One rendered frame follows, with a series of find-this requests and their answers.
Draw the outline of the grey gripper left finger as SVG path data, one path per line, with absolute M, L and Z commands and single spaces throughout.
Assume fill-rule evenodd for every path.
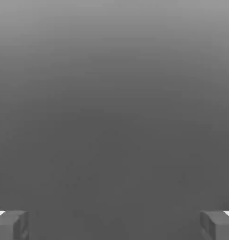
M 30 240 L 29 212 L 0 210 L 0 240 Z

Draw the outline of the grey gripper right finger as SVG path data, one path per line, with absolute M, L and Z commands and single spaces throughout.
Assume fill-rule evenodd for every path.
M 229 210 L 201 211 L 203 240 L 229 240 Z

